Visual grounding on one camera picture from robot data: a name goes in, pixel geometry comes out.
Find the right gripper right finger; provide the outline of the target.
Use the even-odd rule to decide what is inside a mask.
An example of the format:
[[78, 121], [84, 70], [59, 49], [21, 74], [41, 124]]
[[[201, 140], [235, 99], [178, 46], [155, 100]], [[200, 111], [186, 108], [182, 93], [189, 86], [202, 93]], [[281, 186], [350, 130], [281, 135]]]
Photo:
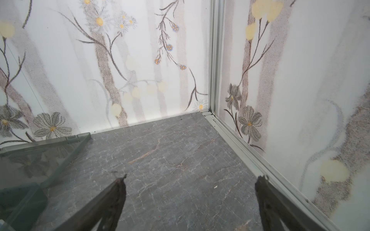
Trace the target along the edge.
[[255, 194], [265, 231], [323, 231], [293, 202], [279, 192], [267, 176], [259, 176], [255, 183]]

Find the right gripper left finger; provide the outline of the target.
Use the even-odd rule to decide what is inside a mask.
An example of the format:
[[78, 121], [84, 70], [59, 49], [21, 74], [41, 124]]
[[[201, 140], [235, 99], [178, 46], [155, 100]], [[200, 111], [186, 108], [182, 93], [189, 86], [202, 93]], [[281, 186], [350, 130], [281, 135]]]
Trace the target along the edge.
[[117, 178], [82, 209], [56, 228], [57, 231], [114, 231], [126, 201], [124, 175]]

